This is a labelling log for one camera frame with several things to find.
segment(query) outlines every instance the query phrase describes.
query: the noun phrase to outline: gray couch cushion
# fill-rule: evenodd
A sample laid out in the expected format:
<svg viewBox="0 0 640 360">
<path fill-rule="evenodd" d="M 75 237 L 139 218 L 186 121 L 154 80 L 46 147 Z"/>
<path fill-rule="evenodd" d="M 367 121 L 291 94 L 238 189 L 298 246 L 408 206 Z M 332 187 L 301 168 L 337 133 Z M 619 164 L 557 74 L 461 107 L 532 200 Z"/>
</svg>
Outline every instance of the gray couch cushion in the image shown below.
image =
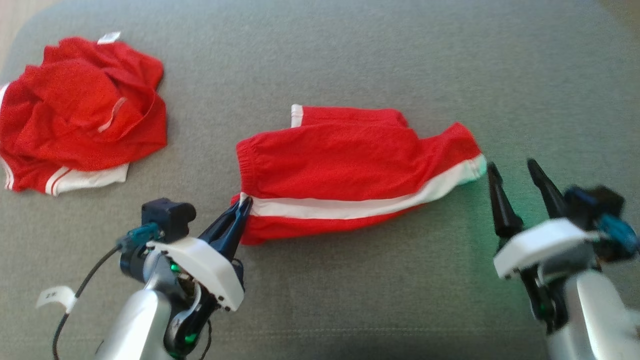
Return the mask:
<svg viewBox="0 0 640 360">
<path fill-rule="evenodd" d="M 545 218 L 533 156 L 561 187 L 627 195 L 640 225 L 640 46 L 598 2 L 67 1 L 25 25 L 0 81 L 46 44 L 110 31 L 164 62 L 169 145 L 124 184 L 0 192 L 3 359 L 50 357 L 62 310 L 34 310 L 37 295 L 76 288 L 142 203 L 192 202 L 194 233 L 226 209 L 236 142 L 287 127 L 294 102 L 397 108 L 421 136 L 458 120 L 528 224 Z M 486 179 L 376 227 L 243 247 L 246 300 L 213 316 L 208 358 L 544 359 L 522 285 L 495 275 L 495 248 Z M 607 271 L 635 306 L 639 269 Z M 139 287 L 107 263 L 65 327 L 62 359 L 91 358 Z"/>
</svg>

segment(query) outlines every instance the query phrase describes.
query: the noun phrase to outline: red garment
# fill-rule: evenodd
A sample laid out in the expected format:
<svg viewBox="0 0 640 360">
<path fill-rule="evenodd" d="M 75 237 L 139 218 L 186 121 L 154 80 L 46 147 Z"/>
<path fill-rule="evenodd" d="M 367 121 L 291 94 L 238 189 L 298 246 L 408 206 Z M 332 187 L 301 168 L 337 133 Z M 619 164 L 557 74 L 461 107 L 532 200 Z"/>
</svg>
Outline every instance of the red garment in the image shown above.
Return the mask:
<svg viewBox="0 0 640 360">
<path fill-rule="evenodd" d="M 420 139 L 397 110 L 294 105 L 292 126 L 237 145 L 245 245 L 377 224 L 486 172 L 459 123 Z"/>
<path fill-rule="evenodd" d="M 162 76 L 159 60 L 123 42 L 76 37 L 47 46 L 42 64 L 0 94 L 7 188 L 56 195 L 60 181 L 87 182 L 163 148 L 166 112 L 155 90 Z"/>
</svg>

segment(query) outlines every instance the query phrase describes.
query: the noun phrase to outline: red fabric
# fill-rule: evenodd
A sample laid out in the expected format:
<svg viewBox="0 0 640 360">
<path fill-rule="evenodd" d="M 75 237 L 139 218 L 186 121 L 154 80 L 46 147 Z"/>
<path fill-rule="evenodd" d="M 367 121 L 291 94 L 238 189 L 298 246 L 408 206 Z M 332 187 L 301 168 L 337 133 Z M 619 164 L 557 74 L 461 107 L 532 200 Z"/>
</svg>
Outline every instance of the red fabric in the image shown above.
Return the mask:
<svg viewBox="0 0 640 360">
<path fill-rule="evenodd" d="M 123 42 L 66 38 L 11 82 L 0 107 L 0 156 L 12 190 L 44 185 L 61 167 L 113 168 L 166 145 L 155 89 L 162 63 Z"/>
<path fill-rule="evenodd" d="M 303 113 L 300 127 L 238 143 L 242 192 L 254 200 L 393 199 L 414 194 L 435 176 L 481 155 L 472 134 L 459 123 L 420 139 L 397 110 L 305 106 Z M 243 244 L 358 229 L 409 209 L 346 220 L 252 211 Z"/>
</svg>

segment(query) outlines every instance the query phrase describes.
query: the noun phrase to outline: green led light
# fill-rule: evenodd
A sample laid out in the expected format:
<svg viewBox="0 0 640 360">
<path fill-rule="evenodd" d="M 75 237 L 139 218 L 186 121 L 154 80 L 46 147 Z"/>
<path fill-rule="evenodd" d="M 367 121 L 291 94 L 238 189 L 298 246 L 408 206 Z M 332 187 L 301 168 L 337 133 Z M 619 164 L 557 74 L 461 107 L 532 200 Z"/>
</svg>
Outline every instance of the green led light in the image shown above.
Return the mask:
<svg viewBox="0 0 640 360">
<path fill-rule="evenodd" d="M 187 344 L 193 344 L 196 341 L 198 334 L 191 334 L 189 336 L 184 337 L 184 342 Z"/>
</svg>

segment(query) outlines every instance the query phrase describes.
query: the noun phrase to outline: black cable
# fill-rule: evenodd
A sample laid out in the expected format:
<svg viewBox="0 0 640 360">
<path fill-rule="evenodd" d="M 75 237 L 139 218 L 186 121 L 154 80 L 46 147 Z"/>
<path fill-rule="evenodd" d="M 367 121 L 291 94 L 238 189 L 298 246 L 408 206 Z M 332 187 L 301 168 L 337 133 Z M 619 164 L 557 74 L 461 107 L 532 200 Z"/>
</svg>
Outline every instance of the black cable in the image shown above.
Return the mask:
<svg viewBox="0 0 640 360">
<path fill-rule="evenodd" d="M 102 264 L 104 264 L 113 254 L 118 252 L 121 248 L 122 248 L 121 244 L 116 245 L 113 249 L 109 250 L 109 252 L 106 253 L 102 257 L 102 259 L 98 260 L 98 262 L 93 266 L 91 271 L 89 271 L 89 274 L 86 275 L 86 277 L 84 278 L 84 281 L 82 282 L 82 284 L 80 284 L 80 287 L 78 288 L 78 291 L 76 291 L 76 300 L 80 297 L 80 295 L 84 291 L 84 288 L 89 283 L 89 280 L 91 280 L 91 278 L 93 277 L 95 272 L 98 271 L 100 266 L 102 266 Z M 62 316 L 62 319 L 60 320 L 60 323 L 58 324 L 58 328 L 56 329 L 56 334 L 54 334 L 54 336 L 53 336 L 53 345 L 51 347 L 51 352 L 53 353 L 54 360 L 60 360 L 60 358 L 58 357 L 58 339 L 60 338 L 60 333 L 62 332 L 62 327 L 65 326 L 65 323 L 67 322 L 67 318 L 68 317 L 69 317 L 69 313 L 65 313 Z M 209 335 L 211 335 L 211 323 L 209 324 Z"/>
<path fill-rule="evenodd" d="M 204 348 L 204 351 L 202 352 L 202 356 L 200 356 L 200 360 L 204 360 L 204 357 L 207 355 L 207 352 L 211 347 L 211 333 L 213 332 L 213 330 L 211 329 L 211 319 L 207 320 L 207 325 L 209 326 L 209 337 L 207 338 L 207 346 Z"/>
</svg>

